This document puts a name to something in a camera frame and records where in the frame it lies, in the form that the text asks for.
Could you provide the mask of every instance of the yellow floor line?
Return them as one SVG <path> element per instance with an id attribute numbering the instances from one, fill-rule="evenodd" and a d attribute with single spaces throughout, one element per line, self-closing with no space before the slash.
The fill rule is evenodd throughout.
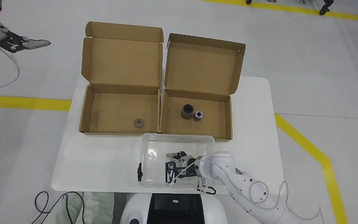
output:
<path id="1" fill-rule="evenodd" d="M 0 108 L 69 111 L 71 100 L 0 96 Z"/>
<path id="2" fill-rule="evenodd" d="M 275 118 L 277 126 L 321 164 L 336 222 L 337 224 L 348 223 L 331 160 L 279 114 L 275 114 Z"/>
<path id="3" fill-rule="evenodd" d="M 253 2 L 251 4 L 246 4 L 245 0 L 202 0 L 204 2 L 214 2 L 214 3 L 223 3 L 223 4 L 233 4 L 236 6 L 246 6 L 246 7 L 253 7 L 253 8 L 263 8 L 266 10 L 275 10 L 275 11 L 284 11 L 284 12 L 293 12 L 293 13 L 301 13 L 301 14 L 308 14 L 308 15 L 316 15 L 318 14 L 318 10 L 314 10 L 311 8 L 303 8 L 303 7 L 294 7 L 294 6 L 283 6 L 274 3 L 262 3 L 262 2 Z M 348 14 L 348 13 L 340 13 L 340 12 L 327 12 L 324 16 L 326 17 L 334 17 L 334 18 L 342 18 L 347 20 L 358 20 L 358 15 L 355 14 Z"/>
<path id="4" fill-rule="evenodd" d="M 71 100 L 0 96 L 0 108 L 69 111 L 70 106 Z M 322 165 L 336 222 L 337 224 L 348 223 L 331 160 L 279 114 L 275 114 L 275 118 L 277 126 Z"/>

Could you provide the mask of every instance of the clear plastic container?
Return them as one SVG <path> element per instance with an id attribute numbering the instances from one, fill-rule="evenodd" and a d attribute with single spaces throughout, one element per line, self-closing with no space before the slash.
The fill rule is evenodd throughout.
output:
<path id="1" fill-rule="evenodd" d="M 166 183 L 166 162 L 171 159 L 167 153 L 186 152 L 194 158 L 214 152 L 212 136 L 179 136 L 176 134 L 144 134 L 142 136 L 142 186 L 168 187 Z M 172 188 L 197 187 L 197 176 L 177 179 Z"/>

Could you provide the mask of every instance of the open cardboard box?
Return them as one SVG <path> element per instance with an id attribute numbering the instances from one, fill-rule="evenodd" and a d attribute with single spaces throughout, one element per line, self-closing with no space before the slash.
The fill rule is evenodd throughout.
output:
<path id="1" fill-rule="evenodd" d="M 159 128 L 163 30 L 89 22 L 82 76 L 89 81 L 79 131 L 143 134 Z M 136 119 L 144 125 L 137 128 Z"/>
<path id="2" fill-rule="evenodd" d="M 231 140 L 230 95 L 238 87 L 244 53 L 244 44 L 170 34 L 159 132 Z M 203 118 L 183 119 L 185 104 Z"/>

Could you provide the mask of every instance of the black wire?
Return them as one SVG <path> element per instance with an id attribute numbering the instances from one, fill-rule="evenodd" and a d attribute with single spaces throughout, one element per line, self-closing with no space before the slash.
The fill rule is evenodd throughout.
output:
<path id="1" fill-rule="evenodd" d="M 46 204 L 45 204 L 43 210 L 39 210 L 39 208 L 37 207 L 37 198 L 38 198 L 42 193 L 45 193 L 45 194 L 46 194 L 47 200 L 46 200 Z M 40 214 L 39 214 L 39 216 L 38 216 L 31 224 L 34 224 L 34 223 L 40 218 L 40 216 L 41 216 L 42 214 L 46 214 L 46 216 L 45 216 L 45 218 L 42 220 L 41 224 L 44 223 L 44 221 L 46 220 L 47 216 L 51 213 L 52 209 L 53 209 L 53 208 L 55 207 L 55 205 L 60 201 L 60 199 L 61 199 L 62 197 L 64 197 L 64 196 L 66 196 L 66 211 L 67 211 L 67 215 L 68 215 L 68 218 L 69 218 L 71 224 L 73 224 L 72 219 L 71 219 L 71 216 L 70 216 L 70 214 L 69 214 L 69 210 L 68 210 L 68 194 L 69 194 L 69 193 L 75 193 L 76 195 L 78 195 L 78 196 L 80 197 L 80 199 L 81 199 L 81 201 L 82 201 L 82 204 L 83 204 L 83 209 L 82 209 L 82 223 L 85 224 L 85 223 L 84 223 L 84 200 L 83 200 L 83 198 L 82 198 L 82 196 L 81 196 L 80 194 L 78 194 L 77 192 L 66 192 L 66 193 L 62 194 L 62 195 L 57 199 L 57 201 L 54 203 L 54 205 L 50 208 L 50 210 L 49 210 L 48 212 L 45 212 L 45 209 L 46 209 L 46 207 L 47 207 L 47 205 L 48 205 L 48 203 L 49 203 L 49 198 L 50 198 L 50 197 L 49 197 L 49 193 L 47 193 L 47 192 L 45 192 L 45 191 L 40 192 L 40 193 L 37 194 L 36 197 L 35 197 L 35 208 L 36 208 L 37 211 L 40 212 Z"/>
<path id="2" fill-rule="evenodd" d="M 203 190 L 200 190 L 199 188 L 196 188 L 196 190 L 197 190 L 198 192 L 203 192 L 203 193 L 205 193 L 205 194 L 211 194 L 211 195 L 215 195 L 215 194 L 216 194 L 215 188 L 213 188 L 212 186 L 209 186 L 208 188 L 211 189 L 211 190 L 213 190 L 213 192 L 205 192 L 205 191 L 203 191 Z"/>
<path id="3" fill-rule="evenodd" d="M 67 215 L 68 215 L 68 218 L 69 218 L 69 222 L 71 224 L 73 224 L 72 219 L 71 219 L 71 215 L 69 214 L 69 210 L 68 210 L 68 197 L 66 197 L 66 212 L 67 212 Z"/>

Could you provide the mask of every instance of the metal cylinder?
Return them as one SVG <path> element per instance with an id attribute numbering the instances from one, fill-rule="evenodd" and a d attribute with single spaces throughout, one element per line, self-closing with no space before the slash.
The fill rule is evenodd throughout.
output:
<path id="1" fill-rule="evenodd" d="M 185 104 L 181 110 L 181 117 L 184 119 L 190 119 L 194 112 L 194 107 L 190 104 Z"/>
<path id="2" fill-rule="evenodd" d="M 137 119 L 135 120 L 134 124 L 137 128 L 141 128 L 144 125 L 144 122 L 142 119 Z"/>
<path id="3" fill-rule="evenodd" d="M 200 120 L 202 118 L 202 112 L 196 111 L 192 118 L 196 121 Z"/>

